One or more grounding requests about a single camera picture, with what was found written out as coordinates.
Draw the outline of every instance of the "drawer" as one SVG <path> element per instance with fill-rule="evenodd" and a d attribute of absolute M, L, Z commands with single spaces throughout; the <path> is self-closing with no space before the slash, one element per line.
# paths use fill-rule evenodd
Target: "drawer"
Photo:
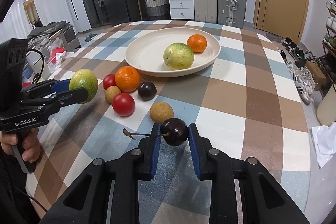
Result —
<path fill-rule="evenodd" d="M 169 5 L 171 9 L 194 9 L 194 0 L 169 0 Z"/>
<path fill-rule="evenodd" d="M 194 9 L 170 9 L 172 19 L 195 19 Z"/>

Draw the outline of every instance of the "human hand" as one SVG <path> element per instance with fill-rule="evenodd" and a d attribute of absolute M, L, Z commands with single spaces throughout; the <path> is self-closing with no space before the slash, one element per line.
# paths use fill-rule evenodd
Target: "human hand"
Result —
<path fill-rule="evenodd" d="M 39 128 L 31 128 L 29 135 L 23 140 L 22 147 L 25 150 L 22 154 L 22 159 L 24 161 L 34 162 L 38 159 L 41 153 L 40 142 L 37 139 L 37 134 L 39 133 Z M 0 134 L 0 142 L 3 151 L 7 155 L 14 155 L 12 145 L 17 144 L 17 135 L 16 134 Z"/>

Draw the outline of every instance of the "table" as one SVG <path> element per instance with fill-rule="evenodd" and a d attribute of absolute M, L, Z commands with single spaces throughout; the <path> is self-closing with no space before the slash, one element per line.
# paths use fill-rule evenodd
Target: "table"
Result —
<path fill-rule="evenodd" d="M 221 44 L 215 62 L 194 75 L 173 79 L 142 75 L 157 87 L 157 96 L 142 102 L 137 93 L 130 117 L 117 117 L 104 99 L 102 79 L 127 65 L 126 47 L 135 38 L 162 28 L 188 27 L 214 35 Z M 187 21 L 123 23 L 96 36 L 69 58 L 52 77 L 70 78 L 81 68 L 99 79 L 95 98 L 64 107 L 40 128 L 43 147 L 27 192 L 47 209 L 95 158 L 119 158 L 136 148 L 122 129 L 150 132 L 149 108 L 169 103 L 175 117 L 196 123 L 199 134 L 230 157 L 254 156 L 271 172 L 304 211 L 310 181 L 310 148 L 305 114 L 289 71 L 275 44 L 254 32 L 217 24 Z M 157 173 L 139 182 L 141 223 L 208 223 L 211 182 L 197 180 L 188 142 L 161 143 Z M 241 204 L 238 208 L 242 219 Z M 38 214 L 44 211 L 34 203 Z"/>

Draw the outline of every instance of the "white plate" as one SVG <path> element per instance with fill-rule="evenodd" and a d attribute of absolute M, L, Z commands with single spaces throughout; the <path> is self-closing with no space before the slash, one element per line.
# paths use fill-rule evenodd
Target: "white plate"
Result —
<path fill-rule="evenodd" d="M 188 69 L 170 70 L 163 62 L 163 52 L 176 42 L 187 44 L 193 34 L 201 34 L 207 40 L 204 52 L 195 54 L 194 63 Z M 198 72 L 211 65 L 221 51 L 219 41 L 211 34 L 192 28 L 166 28 L 147 33 L 135 39 L 125 52 L 126 62 L 143 74 L 156 77 L 177 77 Z"/>

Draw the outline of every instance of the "luggage handle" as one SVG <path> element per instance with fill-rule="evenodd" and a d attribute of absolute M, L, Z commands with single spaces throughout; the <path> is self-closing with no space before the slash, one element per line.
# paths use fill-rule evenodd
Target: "luggage handle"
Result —
<path fill-rule="evenodd" d="M 237 10 L 238 9 L 238 1 L 236 0 L 232 0 L 236 5 L 235 5 L 235 8 L 232 9 L 233 11 Z"/>

